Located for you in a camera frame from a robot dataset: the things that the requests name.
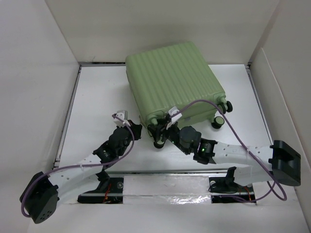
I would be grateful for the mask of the green hard-shell suitcase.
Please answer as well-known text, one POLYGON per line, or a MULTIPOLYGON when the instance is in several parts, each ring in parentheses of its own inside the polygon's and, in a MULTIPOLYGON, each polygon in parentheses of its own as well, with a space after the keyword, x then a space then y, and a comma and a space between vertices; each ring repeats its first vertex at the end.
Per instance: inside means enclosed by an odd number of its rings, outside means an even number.
POLYGON ((232 112, 232 103, 203 55, 193 42, 184 42, 128 55, 126 75, 136 101, 141 124, 154 146, 166 142, 164 128, 171 109, 182 110, 179 128, 209 120, 215 129, 224 119, 216 112, 232 112))

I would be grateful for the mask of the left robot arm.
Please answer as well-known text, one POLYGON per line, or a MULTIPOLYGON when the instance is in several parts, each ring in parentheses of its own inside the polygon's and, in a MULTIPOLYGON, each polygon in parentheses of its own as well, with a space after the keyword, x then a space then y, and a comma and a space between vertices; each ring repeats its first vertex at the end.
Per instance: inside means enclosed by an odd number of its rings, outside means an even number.
POLYGON ((58 205, 86 192, 83 186, 91 180, 95 191, 104 192, 110 180, 106 169, 131 152, 134 142, 141 138, 141 131, 142 125, 126 120, 107 141, 78 163, 36 173, 19 198, 22 215, 36 224, 47 220, 58 205))

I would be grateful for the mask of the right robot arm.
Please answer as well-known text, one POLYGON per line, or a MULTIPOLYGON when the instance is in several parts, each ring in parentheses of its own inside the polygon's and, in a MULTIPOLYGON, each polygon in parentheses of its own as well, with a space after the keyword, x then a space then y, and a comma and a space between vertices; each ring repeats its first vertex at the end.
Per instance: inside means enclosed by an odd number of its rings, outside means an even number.
POLYGON ((193 159, 200 164, 233 164, 224 180, 230 191, 250 183, 272 180, 287 186, 301 185, 301 156, 282 140, 276 140, 269 146, 245 149, 205 139, 192 126, 180 129, 165 119, 161 119, 157 126, 149 125, 147 129, 156 148, 162 148, 169 140, 184 154, 193 154, 193 159))

